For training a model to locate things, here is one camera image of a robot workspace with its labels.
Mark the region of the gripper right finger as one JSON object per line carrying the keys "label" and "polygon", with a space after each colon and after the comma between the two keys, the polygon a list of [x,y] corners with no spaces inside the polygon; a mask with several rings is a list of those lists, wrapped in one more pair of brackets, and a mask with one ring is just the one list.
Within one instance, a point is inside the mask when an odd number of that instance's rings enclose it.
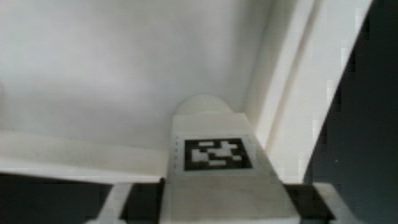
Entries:
{"label": "gripper right finger", "polygon": [[286,184],[300,224],[356,224],[356,216],[331,184]]}

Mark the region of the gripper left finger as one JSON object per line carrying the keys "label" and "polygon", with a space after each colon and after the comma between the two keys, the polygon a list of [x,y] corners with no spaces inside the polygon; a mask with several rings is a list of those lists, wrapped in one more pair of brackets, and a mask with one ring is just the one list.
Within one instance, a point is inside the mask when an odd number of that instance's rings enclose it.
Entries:
{"label": "gripper left finger", "polygon": [[98,216],[85,224],[158,224],[164,182],[112,186]]}

